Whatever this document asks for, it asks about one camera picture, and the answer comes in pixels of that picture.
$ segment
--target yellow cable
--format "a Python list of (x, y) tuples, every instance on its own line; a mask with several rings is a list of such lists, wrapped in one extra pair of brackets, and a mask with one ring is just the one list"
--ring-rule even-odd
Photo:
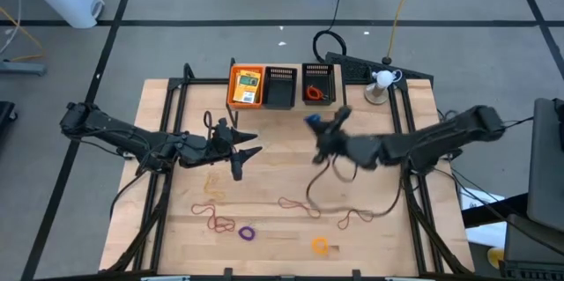
[(205, 177), (204, 193), (207, 195), (214, 196), (218, 201), (220, 201), (226, 198), (226, 194), (221, 191), (209, 189), (210, 185), (215, 184), (217, 181), (218, 179), (215, 176), (208, 174)]
[(11, 59), (10, 61), (16, 62), (16, 61), (31, 60), (34, 58), (43, 57), (45, 55), (45, 52), (41, 43), (37, 39), (35, 39), (23, 26), (20, 26), (19, 23), (16, 20), (14, 20), (14, 18), (11, 17), (10, 13), (8, 13), (8, 11), (6, 11), (3, 7), (0, 7), (0, 12), (2, 12), (4, 16), (6, 16), (12, 22), (12, 24), (19, 27), (19, 30), (23, 32), (31, 41), (33, 41), (33, 43), (35, 43), (35, 45), (41, 50), (41, 53), (38, 55), (19, 56)]
[(405, 0), (401, 0), (399, 2), (399, 6), (397, 7), (396, 17), (394, 18), (394, 26), (391, 28), (390, 45), (388, 46), (388, 54), (386, 55), (387, 57), (390, 57), (392, 47), (394, 46), (394, 36), (396, 35), (396, 24), (397, 24), (397, 20), (399, 19), (399, 12), (401, 12), (402, 7), (404, 6), (404, 1)]

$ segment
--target black bin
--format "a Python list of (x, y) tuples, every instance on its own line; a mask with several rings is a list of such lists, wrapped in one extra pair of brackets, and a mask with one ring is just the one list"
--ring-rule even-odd
[[(333, 64), (302, 64), (301, 96), (310, 106), (328, 106), (335, 101), (335, 71)], [(310, 100), (308, 87), (319, 89), (326, 96), (324, 100)]]
[(298, 70), (267, 66), (264, 76), (263, 106), (291, 109), (295, 104)]

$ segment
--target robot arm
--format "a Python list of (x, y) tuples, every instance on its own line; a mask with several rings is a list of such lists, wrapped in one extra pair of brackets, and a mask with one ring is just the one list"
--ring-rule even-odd
[(317, 137), (319, 150), (313, 162), (320, 164), (331, 155), (341, 155), (366, 169), (376, 169), (376, 161), (397, 165), (409, 159), (415, 171), (434, 166), (438, 159), (474, 141), (494, 141), (505, 129), (495, 110), (475, 106), (447, 120), (410, 134), (348, 136), (341, 125), (351, 114), (341, 107), (333, 121), (322, 122), (319, 115), (307, 117), (306, 123)]
[(140, 129), (107, 115), (94, 104), (69, 103), (67, 109), (60, 122), (65, 136), (71, 140), (97, 137), (115, 146), (118, 152), (133, 154), (140, 165), (138, 175), (144, 171), (165, 173), (177, 160), (180, 166), (191, 168), (229, 159), (233, 177), (239, 181), (243, 163), (262, 149), (236, 151), (234, 145), (254, 139), (256, 135), (228, 128), (225, 118), (210, 127), (213, 132), (205, 138), (188, 131), (171, 134)]

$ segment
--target purple rubber band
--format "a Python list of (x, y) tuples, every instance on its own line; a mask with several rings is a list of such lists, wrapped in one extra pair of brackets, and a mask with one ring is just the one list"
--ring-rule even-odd
[[(250, 236), (245, 236), (244, 232), (247, 231), (250, 233)], [(249, 226), (244, 226), (239, 230), (239, 235), (246, 241), (251, 241), (255, 238), (255, 230)]]

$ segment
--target gray floor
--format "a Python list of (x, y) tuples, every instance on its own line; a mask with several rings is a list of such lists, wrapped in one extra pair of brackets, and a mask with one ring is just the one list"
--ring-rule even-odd
[[(113, 19), (120, 0), (108, 4)], [(391, 19), (399, 0), (341, 0), (340, 19)], [(336, 0), (129, 0), (128, 20), (329, 19)], [(537, 0), (548, 20), (564, 19), (564, 0)], [(16, 13), (16, 0), (0, 0)], [(42, 0), (24, 0), (24, 19), (58, 20)], [(403, 19), (534, 20), (526, 0), (407, 0)], [(4, 31), (0, 27), (0, 41)], [(135, 117), (147, 78), (179, 76), (189, 62), (199, 77), (226, 76), (230, 57), (244, 63), (313, 62), (316, 26), (120, 27), (96, 102), (118, 118)], [(69, 101), (84, 99), (109, 27), (75, 30), (30, 26), (47, 50), (48, 75), (0, 77), (0, 100), (16, 102), (20, 118), (0, 152), (0, 278), (21, 276), (68, 140), (58, 122)], [(336, 26), (349, 55), (379, 61), (390, 28)], [(564, 28), (552, 28), (564, 44)], [(19, 35), (2, 58), (33, 53)], [(322, 38), (320, 50), (338, 51)], [(537, 97), (564, 98), (562, 76), (538, 27), (400, 27), (394, 64), (435, 76), (434, 95), (442, 110), (475, 104), (494, 106), (506, 120), (532, 113)], [(528, 185), (531, 126), (508, 131), (493, 144), (473, 144), (455, 167), (483, 189), (512, 196)], [(108, 229), (108, 207), (117, 190), (122, 162), (80, 146), (36, 277), (93, 273)]]

